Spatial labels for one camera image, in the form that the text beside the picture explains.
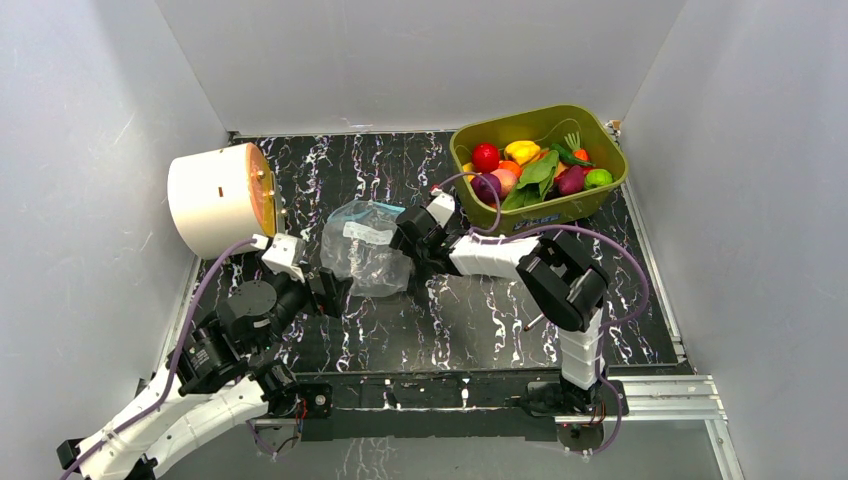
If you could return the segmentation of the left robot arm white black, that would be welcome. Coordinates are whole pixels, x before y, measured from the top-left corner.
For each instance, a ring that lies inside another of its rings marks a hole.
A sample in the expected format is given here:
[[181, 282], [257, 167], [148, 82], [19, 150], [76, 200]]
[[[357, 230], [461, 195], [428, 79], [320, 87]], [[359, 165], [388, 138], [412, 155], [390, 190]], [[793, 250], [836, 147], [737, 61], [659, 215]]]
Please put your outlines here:
[[261, 418], [291, 423], [271, 456], [295, 446], [307, 419], [332, 412], [333, 389], [296, 377], [272, 348], [300, 316], [339, 317], [350, 283], [320, 268], [304, 279], [271, 274], [243, 283], [183, 333], [141, 392], [98, 432], [57, 448], [63, 475], [159, 479], [188, 454]]

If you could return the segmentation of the purple toy onion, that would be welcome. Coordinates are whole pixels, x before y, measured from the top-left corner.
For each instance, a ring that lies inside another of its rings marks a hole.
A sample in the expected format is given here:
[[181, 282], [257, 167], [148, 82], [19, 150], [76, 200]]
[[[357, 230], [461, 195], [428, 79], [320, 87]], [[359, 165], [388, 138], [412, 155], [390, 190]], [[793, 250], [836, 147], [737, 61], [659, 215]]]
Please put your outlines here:
[[501, 181], [493, 173], [473, 176], [470, 185], [477, 198], [486, 205], [494, 205], [501, 200]]

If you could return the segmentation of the pink toy peach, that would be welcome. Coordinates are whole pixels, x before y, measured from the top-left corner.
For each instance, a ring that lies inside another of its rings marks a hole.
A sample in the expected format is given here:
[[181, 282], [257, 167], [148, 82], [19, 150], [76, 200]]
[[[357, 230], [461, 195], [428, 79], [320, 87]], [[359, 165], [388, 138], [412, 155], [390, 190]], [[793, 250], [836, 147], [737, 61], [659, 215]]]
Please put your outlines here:
[[493, 170], [491, 174], [497, 179], [499, 184], [498, 197], [504, 200], [514, 189], [518, 182], [518, 176], [511, 170], [499, 168]]

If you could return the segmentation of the clear zip top bag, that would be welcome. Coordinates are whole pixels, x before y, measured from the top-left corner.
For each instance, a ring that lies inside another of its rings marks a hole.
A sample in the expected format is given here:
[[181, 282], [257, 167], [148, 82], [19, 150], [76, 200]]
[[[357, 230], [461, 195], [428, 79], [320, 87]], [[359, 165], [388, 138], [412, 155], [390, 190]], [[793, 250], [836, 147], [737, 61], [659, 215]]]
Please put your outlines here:
[[390, 246], [402, 207], [353, 200], [333, 211], [321, 236], [321, 265], [351, 282], [355, 297], [383, 298], [403, 292], [412, 260]]

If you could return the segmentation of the green toy leaf vegetable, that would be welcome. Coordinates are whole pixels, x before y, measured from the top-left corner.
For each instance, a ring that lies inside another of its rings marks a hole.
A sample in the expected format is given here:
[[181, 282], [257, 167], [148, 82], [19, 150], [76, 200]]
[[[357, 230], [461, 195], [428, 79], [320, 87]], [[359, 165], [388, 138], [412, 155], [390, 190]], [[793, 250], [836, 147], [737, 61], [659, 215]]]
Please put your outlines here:
[[501, 203], [501, 209], [509, 211], [543, 202], [553, 186], [559, 165], [559, 153], [549, 151], [527, 166], [512, 192]]

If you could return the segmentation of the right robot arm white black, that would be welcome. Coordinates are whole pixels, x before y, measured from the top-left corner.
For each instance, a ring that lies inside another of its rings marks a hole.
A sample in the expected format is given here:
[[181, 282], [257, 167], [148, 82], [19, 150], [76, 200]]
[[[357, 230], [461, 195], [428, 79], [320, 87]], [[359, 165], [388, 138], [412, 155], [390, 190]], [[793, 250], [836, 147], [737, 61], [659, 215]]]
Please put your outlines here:
[[423, 206], [404, 210], [391, 248], [438, 274], [488, 276], [521, 282], [542, 319], [558, 329], [560, 399], [545, 412], [588, 414], [603, 399], [600, 347], [610, 277], [562, 228], [508, 240], [449, 231]]

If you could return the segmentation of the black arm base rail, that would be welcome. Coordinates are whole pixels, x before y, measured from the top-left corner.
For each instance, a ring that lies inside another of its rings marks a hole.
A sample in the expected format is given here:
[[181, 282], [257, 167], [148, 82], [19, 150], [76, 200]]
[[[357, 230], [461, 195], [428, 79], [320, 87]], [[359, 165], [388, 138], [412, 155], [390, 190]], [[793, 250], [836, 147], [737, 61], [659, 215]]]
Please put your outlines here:
[[301, 373], [306, 438], [560, 438], [602, 443], [630, 409], [624, 386], [563, 388], [556, 368]]

